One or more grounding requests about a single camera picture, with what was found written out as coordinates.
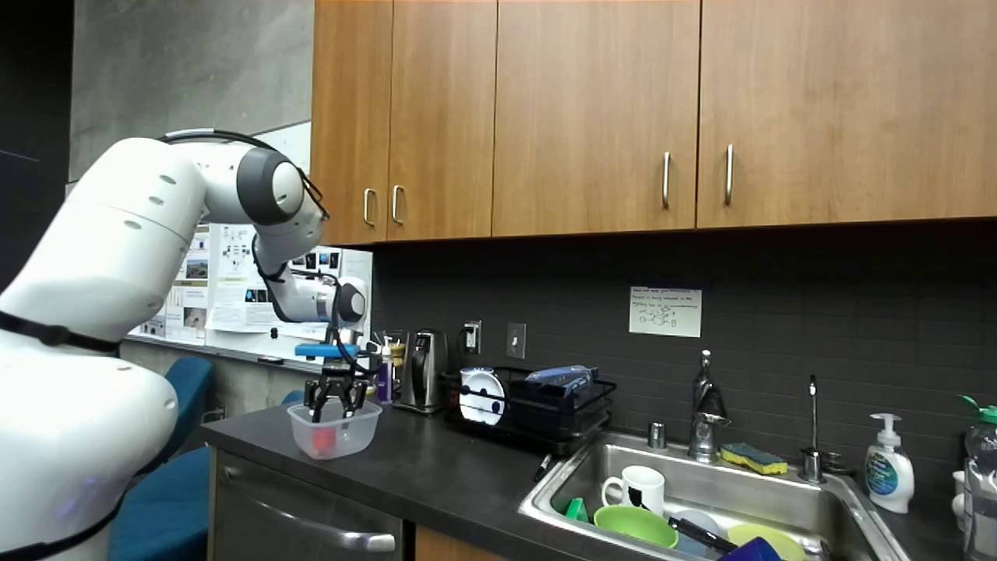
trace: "faucet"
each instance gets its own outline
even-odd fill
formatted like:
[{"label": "faucet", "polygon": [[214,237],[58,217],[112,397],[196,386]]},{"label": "faucet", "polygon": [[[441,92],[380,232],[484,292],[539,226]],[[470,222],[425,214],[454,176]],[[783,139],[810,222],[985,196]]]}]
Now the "faucet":
[{"label": "faucet", "polygon": [[710,349],[702,351],[702,367],[691,381],[691,440],[688,453],[696,461],[713,461],[713,424],[727,419],[719,386],[710,381]]},{"label": "faucet", "polygon": [[820,436],[817,436],[817,426],[820,426],[820,401],[817,401],[817,377],[810,375],[810,448],[806,448],[806,458],[803,458],[803,478],[810,482],[820,482],[823,478],[823,465],[820,465]]}]

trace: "paper sign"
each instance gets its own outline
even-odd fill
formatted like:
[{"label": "paper sign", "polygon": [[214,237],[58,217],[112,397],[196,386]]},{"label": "paper sign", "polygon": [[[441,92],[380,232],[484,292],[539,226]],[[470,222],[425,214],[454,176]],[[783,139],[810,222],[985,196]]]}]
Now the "paper sign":
[{"label": "paper sign", "polygon": [[702,335],[705,289],[629,285],[629,333]]}]

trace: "green sponge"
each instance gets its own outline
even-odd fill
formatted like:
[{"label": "green sponge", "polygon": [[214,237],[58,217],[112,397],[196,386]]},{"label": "green sponge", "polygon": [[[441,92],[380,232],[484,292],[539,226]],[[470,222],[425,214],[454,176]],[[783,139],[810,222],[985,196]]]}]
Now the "green sponge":
[{"label": "green sponge", "polygon": [[727,446],[719,446],[719,461],[722,461],[722,465],[736,465],[736,467],[749,467],[749,469],[767,473],[767,476],[789,473],[785,458],[770,453],[770,450],[764,450],[764,448],[754,448],[754,446],[749,446],[749,443],[727,443]]},{"label": "green sponge", "polygon": [[590,506],[586,506],[586,498],[569,498],[566,506],[565,506],[565,516],[569,520],[590,520]]}]

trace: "wooden cabinet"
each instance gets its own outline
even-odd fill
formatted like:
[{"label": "wooden cabinet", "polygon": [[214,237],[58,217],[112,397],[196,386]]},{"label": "wooden cabinet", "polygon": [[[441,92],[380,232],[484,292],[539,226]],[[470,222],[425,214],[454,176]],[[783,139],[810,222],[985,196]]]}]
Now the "wooden cabinet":
[{"label": "wooden cabinet", "polygon": [[431,526],[414,530],[414,561],[497,561],[497,553],[489,553],[470,542],[451,538],[444,532],[436,532]]},{"label": "wooden cabinet", "polygon": [[312,176],[331,244],[486,237],[496,0],[318,0]]},{"label": "wooden cabinet", "polygon": [[691,226],[696,126],[696,0],[497,0],[496,237]]},{"label": "wooden cabinet", "polygon": [[997,3],[318,0],[331,244],[997,214]]},{"label": "wooden cabinet", "polygon": [[993,33],[981,0],[705,0],[697,225],[997,214]]}]

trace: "black countertop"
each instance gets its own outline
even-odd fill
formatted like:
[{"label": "black countertop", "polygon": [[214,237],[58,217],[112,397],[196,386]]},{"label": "black countertop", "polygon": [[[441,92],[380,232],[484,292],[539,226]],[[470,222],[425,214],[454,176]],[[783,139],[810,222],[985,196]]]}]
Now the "black countertop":
[{"label": "black countertop", "polygon": [[[284,408],[207,424],[214,448],[284,469],[410,523],[432,526],[504,556],[639,556],[623,548],[548,530],[516,515],[533,488],[535,450],[489,443],[441,417],[386,408],[374,443],[345,458],[312,461],[289,440]],[[959,556],[955,526],[885,515],[910,556]]]}]

